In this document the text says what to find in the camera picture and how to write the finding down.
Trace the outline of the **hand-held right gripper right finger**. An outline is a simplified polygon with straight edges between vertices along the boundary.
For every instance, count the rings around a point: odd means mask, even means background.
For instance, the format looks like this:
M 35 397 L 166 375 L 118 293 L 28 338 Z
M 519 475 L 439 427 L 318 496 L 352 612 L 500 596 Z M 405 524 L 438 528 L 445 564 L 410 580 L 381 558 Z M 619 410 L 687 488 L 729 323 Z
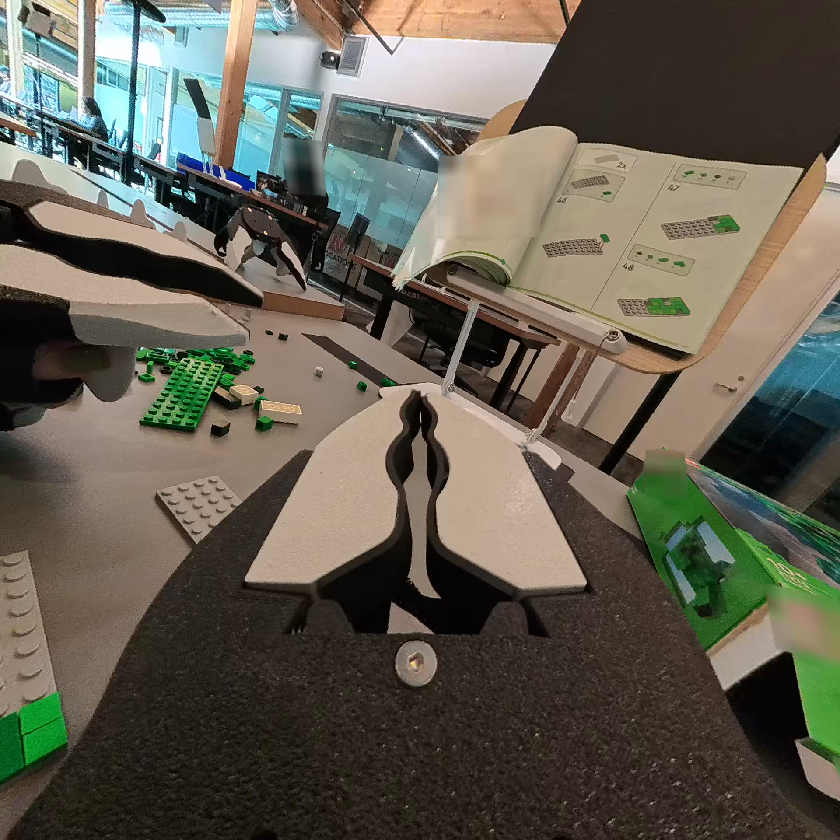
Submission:
M 434 503 L 444 557 L 515 600 L 582 592 L 585 574 L 518 444 L 445 396 L 425 405 L 427 441 L 448 468 Z

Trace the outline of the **open instruction booklet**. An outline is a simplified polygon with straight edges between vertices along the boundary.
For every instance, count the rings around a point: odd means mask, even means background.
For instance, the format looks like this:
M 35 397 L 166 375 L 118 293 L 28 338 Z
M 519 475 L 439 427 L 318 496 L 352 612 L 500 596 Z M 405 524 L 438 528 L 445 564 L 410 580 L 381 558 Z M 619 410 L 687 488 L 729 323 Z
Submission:
M 696 354 L 802 174 L 558 126 L 482 140 L 442 165 L 393 284 L 455 264 Z

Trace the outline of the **wooden desk black legs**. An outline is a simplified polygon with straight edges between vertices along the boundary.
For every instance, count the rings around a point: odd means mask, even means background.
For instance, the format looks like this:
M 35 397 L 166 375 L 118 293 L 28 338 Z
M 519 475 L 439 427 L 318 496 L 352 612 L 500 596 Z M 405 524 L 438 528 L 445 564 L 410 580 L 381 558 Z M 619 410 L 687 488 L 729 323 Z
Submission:
M 383 340 L 386 328 L 396 325 L 396 306 L 402 305 L 408 310 L 409 323 L 419 319 L 426 340 L 436 344 L 445 356 L 451 356 L 466 320 L 466 299 L 418 280 L 396 290 L 389 268 L 358 255 L 352 255 L 350 261 L 361 268 L 364 285 L 381 294 L 371 325 L 372 337 Z M 506 397 L 510 398 L 507 406 L 512 407 L 541 351 L 560 343 L 544 332 L 521 326 L 516 320 L 481 306 L 460 359 L 465 364 L 475 362 L 495 369 L 502 364 L 510 342 L 515 343 L 516 349 L 490 399 L 495 408 L 500 408 Z

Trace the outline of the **white door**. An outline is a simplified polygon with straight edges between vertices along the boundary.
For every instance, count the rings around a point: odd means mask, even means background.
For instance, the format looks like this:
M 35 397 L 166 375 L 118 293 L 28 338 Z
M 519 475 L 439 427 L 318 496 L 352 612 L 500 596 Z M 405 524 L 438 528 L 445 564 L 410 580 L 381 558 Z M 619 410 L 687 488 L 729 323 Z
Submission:
M 792 341 L 823 293 L 816 254 L 783 254 L 740 311 L 717 347 L 684 371 L 646 431 L 644 449 L 668 448 L 688 456 L 705 451 L 759 386 L 770 363 Z M 739 375 L 737 393 L 714 387 Z

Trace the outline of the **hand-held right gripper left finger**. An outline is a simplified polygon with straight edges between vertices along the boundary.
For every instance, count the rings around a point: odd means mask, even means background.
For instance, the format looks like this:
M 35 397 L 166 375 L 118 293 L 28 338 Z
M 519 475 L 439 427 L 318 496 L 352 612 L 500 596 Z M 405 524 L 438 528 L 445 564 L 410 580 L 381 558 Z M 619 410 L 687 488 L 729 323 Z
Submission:
M 311 452 L 247 573 L 245 585 L 308 596 L 392 596 L 413 558 L 405 482 L 422 395 L 389 395 Z

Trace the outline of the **grey studded plate green tiles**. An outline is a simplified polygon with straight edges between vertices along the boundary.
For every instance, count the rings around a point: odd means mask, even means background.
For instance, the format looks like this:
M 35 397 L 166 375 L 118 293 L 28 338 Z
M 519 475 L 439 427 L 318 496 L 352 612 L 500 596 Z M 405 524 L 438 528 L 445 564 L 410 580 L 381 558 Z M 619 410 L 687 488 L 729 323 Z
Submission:
M 1 558 L 1 785 L 68 745 L 35 576 L 26 550 Z
M 242 500 L 220 476 L 189 479 L 157 490 L 159 506 L 193 543 L 200 543 Z

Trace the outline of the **large green studded plate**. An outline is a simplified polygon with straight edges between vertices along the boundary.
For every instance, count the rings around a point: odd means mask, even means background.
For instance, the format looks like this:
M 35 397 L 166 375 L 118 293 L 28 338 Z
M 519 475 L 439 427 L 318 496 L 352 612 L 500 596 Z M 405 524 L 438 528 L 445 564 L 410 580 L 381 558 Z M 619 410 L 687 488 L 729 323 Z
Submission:
M 185 357 L 172 370 L 161 393 L 140 418 L 140 425 L 194 433 L 215 391 L 224 367 Z

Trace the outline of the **blue storage bins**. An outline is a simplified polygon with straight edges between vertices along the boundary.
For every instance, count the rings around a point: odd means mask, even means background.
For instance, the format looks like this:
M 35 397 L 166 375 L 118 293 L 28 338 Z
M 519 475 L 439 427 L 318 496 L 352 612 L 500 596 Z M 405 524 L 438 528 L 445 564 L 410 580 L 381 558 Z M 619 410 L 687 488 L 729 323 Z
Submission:
M 179 152 L 176 156 L 176 169 L 184 172 L 189 170 L 191 172 L 212 176 L 221 181 L 234 183 L 247 192 L 256 188 L 255 182 L 242 173 L 232 169 L 226 169 L 214 163 L 198 160 L 181 152 Z

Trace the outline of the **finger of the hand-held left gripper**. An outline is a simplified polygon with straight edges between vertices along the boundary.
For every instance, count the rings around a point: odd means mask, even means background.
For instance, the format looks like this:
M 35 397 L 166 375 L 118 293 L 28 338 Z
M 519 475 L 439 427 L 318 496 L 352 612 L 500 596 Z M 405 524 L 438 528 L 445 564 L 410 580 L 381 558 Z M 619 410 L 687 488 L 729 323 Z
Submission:
M 23 268 L 24 252 L 2 246 L 14 268 Z M 84 344 L 106 348 L 109 371 L 92 374 L 83 390 L 102 403 L 126 395 L 135 373 L 135 354 L 142 347 L 214 349 L 240 347 L 249 340 L 241 323 L 210 301 L 185 293 L 155 289 L 136 280 L 91 274 L 56 257 L 37 255 L 15 287 L 58 292 L 69 303 L 70 325 Z
M 263 292 L 217 259 L 169 234 L 53 201 L 2 203 L 11 216 L 4 232 L 14 244 L 62 259 L 94 275 L 207 300 L 261 308 Z

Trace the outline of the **person's left hand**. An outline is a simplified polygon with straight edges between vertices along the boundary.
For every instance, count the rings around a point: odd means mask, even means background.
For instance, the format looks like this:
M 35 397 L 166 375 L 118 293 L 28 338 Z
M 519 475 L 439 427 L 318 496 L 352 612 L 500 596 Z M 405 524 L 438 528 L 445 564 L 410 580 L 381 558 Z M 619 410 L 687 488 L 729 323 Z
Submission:
M 1 349 L 1 430 L 36 424 L 78 395 L 91 375 L 109 371 L 106 348 L 73 341 L 4 345 Z

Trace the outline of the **pile of green tiles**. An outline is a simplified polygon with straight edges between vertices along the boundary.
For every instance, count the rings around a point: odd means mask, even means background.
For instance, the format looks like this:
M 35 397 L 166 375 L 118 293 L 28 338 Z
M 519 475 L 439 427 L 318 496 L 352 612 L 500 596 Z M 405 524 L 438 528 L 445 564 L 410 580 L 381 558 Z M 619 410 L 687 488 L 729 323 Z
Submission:
M 218 386 L 226 391 L 237 384 L 238 376 L 248 373 L 256 363 L 256 358 L 251 351 L 238 353 L 231 348 L 210 350 L 140 348 L 135 355 L 136 362 L 146 366 L 152 365 L 152 369 L 156 365 L 161 368 L 174 369 L 178 362 L 186 358 L 220 364 L 223 372 L 220 375 Z

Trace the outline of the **printed floor sign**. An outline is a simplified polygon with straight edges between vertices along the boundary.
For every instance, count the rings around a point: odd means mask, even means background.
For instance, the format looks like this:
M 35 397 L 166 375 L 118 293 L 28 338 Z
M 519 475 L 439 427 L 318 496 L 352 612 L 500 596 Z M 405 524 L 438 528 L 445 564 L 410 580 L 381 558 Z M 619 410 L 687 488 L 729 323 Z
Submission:
M 321 272 L 335 278 L 350 268 L 348 232 L 347 227 L 339 224 L 330 233 L 328 239 L 318 237 L 312 250 L 310 271 Z

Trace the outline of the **green toy set box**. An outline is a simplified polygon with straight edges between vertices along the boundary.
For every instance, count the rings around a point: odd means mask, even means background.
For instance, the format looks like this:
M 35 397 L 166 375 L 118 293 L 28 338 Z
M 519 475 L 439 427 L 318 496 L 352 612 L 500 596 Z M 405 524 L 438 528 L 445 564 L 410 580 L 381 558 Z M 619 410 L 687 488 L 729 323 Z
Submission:
M 724 690 L 792 671 L 791 736 L 809 785 L 838 801 L 838 531 L 682 454 L 650 451 L 627 497 L 654 567 Z

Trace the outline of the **idle black gripper device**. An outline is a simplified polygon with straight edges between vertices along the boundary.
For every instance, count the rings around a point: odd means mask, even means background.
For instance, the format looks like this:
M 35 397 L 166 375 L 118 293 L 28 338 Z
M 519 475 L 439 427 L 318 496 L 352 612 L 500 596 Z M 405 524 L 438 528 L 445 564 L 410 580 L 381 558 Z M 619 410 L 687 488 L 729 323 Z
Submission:
M 238 233 L 249 238 L 249 245 L 235 259 L 236 270 L 250 259 L 258 258 L 275 267 L 279 277 L 284 269 L 300 289 L 308 289 L 305 262 L 301 260 L 295 242 L 273 216 L 253 206 L 243 205 L 236 209 L 226 225 L 215 234 L 213 247 L 218 257 L 228 257 L 228 248 Z

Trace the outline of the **white book stand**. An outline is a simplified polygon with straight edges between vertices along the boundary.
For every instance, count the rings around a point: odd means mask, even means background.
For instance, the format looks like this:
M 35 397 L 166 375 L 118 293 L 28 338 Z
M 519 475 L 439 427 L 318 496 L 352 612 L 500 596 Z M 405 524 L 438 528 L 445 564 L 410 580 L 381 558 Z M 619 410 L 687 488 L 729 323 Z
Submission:
M 443 396 L 455 396 L 459 358 L 481 306 L 496 310 L 516 320 L 521 326 L 536 329 L 564 343 L 560 361 L 567 372 L 583 371 L 585 366 L 591 366 L 594 358 L 602 350 L 612 356 L 627 350 L 627 340 L 618 330 L 609 329 L 593 318 L 555 307 L 546 301 L 485 280 L 462 266 L 449 266 L 445 271 L 436 269 L 435 275 L 436 279 L 442 282 L 436 287 L 453 292 L 469 303 L 464 326 L 444 375 L 444 383 L 441 386 Z M 410 281 L 413 280 L 399 284 L 392 278 L 392 287 L 402 291 Z M 433 285 L 423 280 L 418 281 Z

